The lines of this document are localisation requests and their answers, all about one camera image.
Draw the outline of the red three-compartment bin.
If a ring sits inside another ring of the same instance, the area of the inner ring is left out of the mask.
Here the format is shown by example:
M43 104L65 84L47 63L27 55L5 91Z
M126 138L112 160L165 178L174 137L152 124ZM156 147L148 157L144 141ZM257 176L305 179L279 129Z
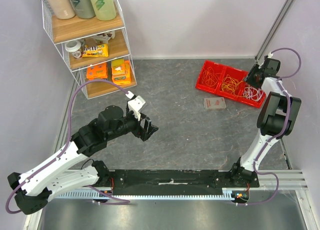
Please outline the red three-compartment bin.
M248 72L206 60L201 68L195 88L235 102L260 108L266 94L248 85L244 79Z

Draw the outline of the yellow candy bag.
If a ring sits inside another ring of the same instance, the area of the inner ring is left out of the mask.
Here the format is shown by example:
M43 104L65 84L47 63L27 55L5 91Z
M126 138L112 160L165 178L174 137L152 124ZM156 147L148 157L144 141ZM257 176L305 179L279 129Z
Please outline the yellow candy bag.
M83 49L83 58L106 58L109 56L108 45L100 44L89 47L86 45Z

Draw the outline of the paper coffee cup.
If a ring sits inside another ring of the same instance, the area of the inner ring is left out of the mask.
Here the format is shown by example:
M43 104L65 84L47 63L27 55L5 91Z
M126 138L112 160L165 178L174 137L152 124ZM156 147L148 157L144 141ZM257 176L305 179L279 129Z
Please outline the paper coffee cup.
M75 59L79 59L83 55L83 47L79 40L71 40L65 43L65 50Z

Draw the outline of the grey sponge packet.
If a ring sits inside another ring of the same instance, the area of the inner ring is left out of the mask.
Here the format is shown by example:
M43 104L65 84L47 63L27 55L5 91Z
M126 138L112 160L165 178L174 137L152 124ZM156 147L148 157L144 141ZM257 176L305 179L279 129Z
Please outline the grey sponge packet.
M204 98L203 106L205 110L224 110L227 108L225 99L223 97Z

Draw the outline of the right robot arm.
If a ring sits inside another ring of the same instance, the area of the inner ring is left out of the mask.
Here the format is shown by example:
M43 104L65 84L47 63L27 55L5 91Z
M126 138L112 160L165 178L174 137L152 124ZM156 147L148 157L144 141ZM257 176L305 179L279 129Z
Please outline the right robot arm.
M302 101L285 89L277 76L281 62L266 56L262 64L255 64L245 82L266 94L257 119L258 132L246 153L233 164L229 181L235 187L253 185L258 180L259 166L271 147L288 136L295 125Z

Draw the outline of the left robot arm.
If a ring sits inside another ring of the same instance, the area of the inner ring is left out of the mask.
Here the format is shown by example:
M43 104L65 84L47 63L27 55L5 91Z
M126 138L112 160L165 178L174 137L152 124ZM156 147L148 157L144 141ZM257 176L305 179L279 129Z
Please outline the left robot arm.
M145 114L127 109L124 112L115 105L108 106L89 124L81 127L61 150L25 173L13 172L7 179L18 210L17 213L33 214L44 208L52 199L78 187L110 183L110 171L103 161L73 174L64 171L90 158L107 147L108 141L132 133L142 141L148 140L158 127Z

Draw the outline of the grey-green bottle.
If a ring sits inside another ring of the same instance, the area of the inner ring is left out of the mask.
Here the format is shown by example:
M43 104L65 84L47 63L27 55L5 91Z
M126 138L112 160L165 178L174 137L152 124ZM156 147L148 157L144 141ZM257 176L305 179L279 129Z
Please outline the grey-green bottle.
M81 19L91 19L96 16L91 0L70 0L76 15Z

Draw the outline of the aluminium corner post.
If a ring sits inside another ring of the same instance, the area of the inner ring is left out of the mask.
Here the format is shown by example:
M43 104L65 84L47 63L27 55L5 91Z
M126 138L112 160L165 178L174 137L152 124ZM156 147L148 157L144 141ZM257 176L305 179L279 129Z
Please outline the aluminium corner post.
M293 6L295 0L285 0L284 4L282 5L279 13L277 14L270 30L268 31L266 37L264 38L257 54L254 57L254 60L257 62L262 57L269 45L271 44L274 36L276 35L278 29L280 28L282 22L284 21L285 17L287 16L288 12L290 11L291 7Z

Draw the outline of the light green bottle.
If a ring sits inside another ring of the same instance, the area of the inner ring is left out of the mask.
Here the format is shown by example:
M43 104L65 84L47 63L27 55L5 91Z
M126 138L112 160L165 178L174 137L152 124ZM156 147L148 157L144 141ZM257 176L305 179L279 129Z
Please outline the light green bottle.
M116 17L114 0L90 0L95 15L100 21L110 21Z

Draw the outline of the white snack package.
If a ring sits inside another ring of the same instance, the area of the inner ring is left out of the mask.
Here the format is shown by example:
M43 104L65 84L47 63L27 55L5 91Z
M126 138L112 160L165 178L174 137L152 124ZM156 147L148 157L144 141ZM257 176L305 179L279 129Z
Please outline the white snack package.
M91 38L97 43L98 45L107 44L109 40L114 39L116 32L114 30L107 31L103 33L99 33L96 35L91 36Z

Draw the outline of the beige bottle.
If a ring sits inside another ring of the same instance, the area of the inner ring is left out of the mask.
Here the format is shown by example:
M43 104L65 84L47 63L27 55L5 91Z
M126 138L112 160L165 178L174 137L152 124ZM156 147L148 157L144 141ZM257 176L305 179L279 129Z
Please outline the beige bottle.
M76 13L71 5L70 0L47 0L54 15L60 20L73 18Z

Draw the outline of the right orange snack boxes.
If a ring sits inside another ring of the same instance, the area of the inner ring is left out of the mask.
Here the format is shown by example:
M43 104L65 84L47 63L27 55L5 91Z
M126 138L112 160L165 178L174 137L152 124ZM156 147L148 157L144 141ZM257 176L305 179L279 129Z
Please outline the right orange snack boxes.
M131 66L129 60L118 67L111 67L112 81L117 85L127 85L131 83Z

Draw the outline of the left orange snack box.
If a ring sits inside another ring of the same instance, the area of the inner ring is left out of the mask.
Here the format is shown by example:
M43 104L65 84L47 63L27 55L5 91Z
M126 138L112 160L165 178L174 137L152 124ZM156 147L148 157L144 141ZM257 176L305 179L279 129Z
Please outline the left orange snack box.
M94 79L107 79L108 78L108 67L107 63L103 62L97 65L93 65L87 68L86 78L89 81Z

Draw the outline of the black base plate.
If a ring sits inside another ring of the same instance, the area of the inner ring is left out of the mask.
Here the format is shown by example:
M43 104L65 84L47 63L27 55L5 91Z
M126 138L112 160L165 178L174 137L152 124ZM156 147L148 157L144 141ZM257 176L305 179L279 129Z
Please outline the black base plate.
M223 188L258 188L256 173L241 174L236 170L110 170L95 184L111 187L117 196L199 196L221 195Z

